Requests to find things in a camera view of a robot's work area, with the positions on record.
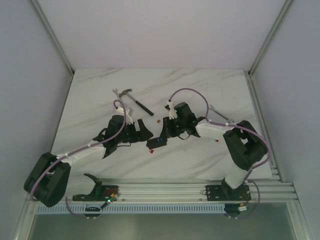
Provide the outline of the black fuse box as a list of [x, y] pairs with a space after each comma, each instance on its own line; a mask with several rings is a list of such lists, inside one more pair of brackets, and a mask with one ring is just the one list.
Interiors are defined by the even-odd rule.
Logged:
[[146, 142], [146, 146], [149, 150], [154, 150], [160, 147], [164, 147], [167, 145], [168, 139], [163, 137], [156, 137], [152, 139], [148, 139]]

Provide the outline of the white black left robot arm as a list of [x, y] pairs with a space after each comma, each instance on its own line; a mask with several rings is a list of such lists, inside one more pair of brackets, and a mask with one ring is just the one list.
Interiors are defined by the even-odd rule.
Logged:
[[96, 137], [81, 148], [54, 155], [43, 153], [24, 183], [24, 190], [32, 201], [53, 207], [64, 198], [84, 197], [97, 201], [103, 198], [102, 181], [81, 169], [92, 162], [105, 159], [122, 143], [145, 142], [153, 137], [142, 119], [135, 125], [126, 124], [125, 117], [114, 115]]

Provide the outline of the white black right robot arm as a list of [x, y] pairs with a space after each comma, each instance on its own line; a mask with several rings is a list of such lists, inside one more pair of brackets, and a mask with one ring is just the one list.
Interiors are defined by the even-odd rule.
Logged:
[[179, 138], [183, 133], [217, 142], [224, 140], [233, 164], [221, 181], [221, 193], [227, 200], [234, 199], [254, 164], [268, 153], [267, 144], [246, 120], [235, 125], [210, 123], [204, 116], [196, 117], [186, 102], [174, 105], [169, 100], [165, 109], [168, 110], [168, 116], [163, 118], [162, 131], [155, 139], [157, 146], [165, 146], [168, 139]]

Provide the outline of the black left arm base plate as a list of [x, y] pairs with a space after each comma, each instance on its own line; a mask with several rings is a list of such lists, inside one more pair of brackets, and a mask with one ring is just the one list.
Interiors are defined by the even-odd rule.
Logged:
[[105, 202], [112, 197], [115, 197], [118, 192], [118, 185], [101, 185], [95, 187], [89, 194], [74, 195], [72, 200], [75, 202]]

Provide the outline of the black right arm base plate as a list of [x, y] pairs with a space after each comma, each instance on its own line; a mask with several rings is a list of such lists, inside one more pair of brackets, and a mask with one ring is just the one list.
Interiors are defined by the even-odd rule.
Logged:
[[228, 185], [206, 185], [205, 195], [207, 200], [211, 202], [248, 202], [252, 199], [249, 186], [246, 184], [242, 184], [236, 189], [232, 189]]

